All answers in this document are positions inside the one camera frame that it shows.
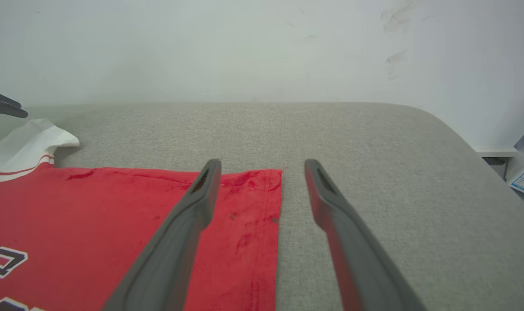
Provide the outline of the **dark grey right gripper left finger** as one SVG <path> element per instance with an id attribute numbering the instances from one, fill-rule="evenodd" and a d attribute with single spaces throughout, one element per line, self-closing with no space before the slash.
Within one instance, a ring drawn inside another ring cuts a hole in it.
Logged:
<path id="1" fill-rule="evenodd" d="M 206 162 L 172 208 L 102 309 L 182 311 L 199 238 L 212 222 L 222 163 Z"/>

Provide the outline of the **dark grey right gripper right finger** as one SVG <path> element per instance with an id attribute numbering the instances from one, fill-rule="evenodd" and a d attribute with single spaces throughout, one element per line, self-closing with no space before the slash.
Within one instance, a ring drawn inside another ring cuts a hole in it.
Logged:
<path id="1" fill-rule="evenodd" d="M 364 220 L 315 159 L 305 160 L 313 218 L 327 235 L 345 311 L 426 308 Z"/>

